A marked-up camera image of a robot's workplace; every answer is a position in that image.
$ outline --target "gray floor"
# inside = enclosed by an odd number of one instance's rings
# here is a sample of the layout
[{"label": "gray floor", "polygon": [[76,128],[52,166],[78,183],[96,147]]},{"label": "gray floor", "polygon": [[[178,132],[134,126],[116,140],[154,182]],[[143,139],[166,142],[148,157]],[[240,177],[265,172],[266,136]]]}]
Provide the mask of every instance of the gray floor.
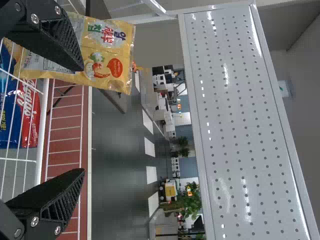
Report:
[{"label": "gray floor", "polygon": [[[147,240],[148,198],[157,182],[147,184],[146,166],[156,167],[158,180],[168,177],[169,142],[154,124],[153,135],[143,125],[135,86],[126,114],[95,88],[92,111],[92,239]],[[155,157],[145,154],[145,137],[154,143]]]}]

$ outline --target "green plant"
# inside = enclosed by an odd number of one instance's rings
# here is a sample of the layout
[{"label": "green plant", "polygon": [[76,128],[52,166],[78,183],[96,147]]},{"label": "green plant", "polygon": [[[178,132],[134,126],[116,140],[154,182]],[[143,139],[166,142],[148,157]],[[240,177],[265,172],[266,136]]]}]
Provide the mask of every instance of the green plant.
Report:
[{"label": "green plant", "polygon": [[189,154],[190,154],[190,149],[187,147],[184,147],[181,150],[179,150],[179,155],[182,157],[187,158],[187,157],[189,157]]},{"label": "green plant", "polygon": [[200,198],[200,188],[195,182],[188,182],[185,186],[185,190],[190,188],[192,196],[182,195],[178,196],[177,201],[172,202],[169,205],[161,205],[165,211],[178,210],[183,208],[181,211],[184,218],[191,216],[193,220],[197,218],[198,211],[202,208],[201,198]]},{"label": "green plant", "polygon": [[186,147],[188,146],[188,139],[186,136],[180,136],[178,138],[178,144],[181,146],[181,147]]},{"label": "green plant", "polygon": [[200,188],[195,182],[188,182],[185,186],[185,190],[187,191],[188,188],[190,188],[192,196],[183,197],[184,211],[182,211],[182,214],[184,218],[191,216],[192,220],[196,220],[198,211],[202,208]]}]

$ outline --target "potted plant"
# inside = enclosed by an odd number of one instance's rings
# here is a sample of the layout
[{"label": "potted plant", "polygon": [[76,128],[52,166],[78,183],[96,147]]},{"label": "potted plant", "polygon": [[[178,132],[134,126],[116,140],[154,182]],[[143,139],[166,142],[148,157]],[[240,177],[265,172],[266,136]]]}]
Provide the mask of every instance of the potted plant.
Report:
[{"label": "potted plant", "polygon": [[200,187],[195,182],[188,182],[185,190],[191,193],[191,195],[179,195],[177,201],[168,205],[161,205],[160,207],[163,208],[165,213],[181,212],[184,218],[191,216],[195,220],[198,211],[202,208]]}]

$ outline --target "white wire shelf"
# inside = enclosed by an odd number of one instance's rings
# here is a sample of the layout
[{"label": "white wire shelf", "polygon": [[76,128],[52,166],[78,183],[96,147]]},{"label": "white wire shelf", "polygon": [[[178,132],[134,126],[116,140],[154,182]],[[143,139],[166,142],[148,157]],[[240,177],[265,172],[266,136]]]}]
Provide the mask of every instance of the white wire shelf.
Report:
[{"label": "white wire shelf", "polygon": [[[10,41],[3,38],[0,42],[0,53],[4,52],[4,48],[9,52],[10,59],[8,69],[0,67],[0,76],[3,79],[1,81],[2,100],[0,106],[0,119],[2,121],[0,136],[3,137],[5,132],[8,132],[7,139],[12,139],[13,132],[19,133],[18,138],[15,139],[15,143],[2,141],[0,148],[0,199],[8,201],[40,183],[49,80],[36,79],[33,81],[33,85],[30,84],[30,81],[27,82],[25,79],[20,79],[20,71],[18,75],[13,75],[13,72],[11,72],[10,69],[12,65],[15,64],[16,60],[13,56],[18,50],[18,47],[15,43],[10,43]],[[15,91],[9,92],[8,84],[15,84]],[[18,90],[18,87],[21,85],[24,87],[23,90],[25,90],[25,92],[29,91],[33,94],[32,105],[31,103],[28,103],[26,99],[27,94],[21,94],[20,96],[21,91]],[[40,101],[40,113],[35,112],[36,93],[38,94]],[[6,106],[5,108],[5,104],[9,104],[8,96],[11,94],[14,95],[12,107]],[[22,97],[20,99],[20,103],[22,104],[21,107],[17,106],[18,96],[19,98]],[[5,112],[5,109],[12,110],[10,119],[6,118],[6,114],[8,113]],[[26,125],[24,122],[26,114],[30,114],[30,119],[32,119],[29,121],[29,125]],[[37,147],[29,147],[30,144],[26,144],[26,147],[21,147],[23,130],[27,130],[28,132],[27,136],[24,136],[26,138],[26,142],[29,143],[29,140],[31,139],[31,134],[33,134],[33,128],[35,127],[34,118],[36,114],[40,114]],[[16,118],[21,118],[20,124],[16,124]]]}]

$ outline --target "white wall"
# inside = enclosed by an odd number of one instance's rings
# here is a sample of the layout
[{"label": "white wall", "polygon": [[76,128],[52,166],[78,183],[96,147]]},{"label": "white wall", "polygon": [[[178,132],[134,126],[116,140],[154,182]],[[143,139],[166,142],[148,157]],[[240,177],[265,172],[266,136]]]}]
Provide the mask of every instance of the white wall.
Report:
[{"label": "white wall", "polygon": [[278,79],[291,79],[294,96],[284,99],[313,212],[320,227],[320,17],[287,52],[271,52]]},{"label": "white wall", "polygon": [[[166,10],[188,9],[194,7],[240,2],[243,0],[157,0]],[[310,2],[307,0],[256,0],[258,7],[273,4],[290,4],[292,2]]]},{"label": "white wall", "polygon": [[135,30],[133,57],[138,66],[183,66],[178,20],[139,24]]}]

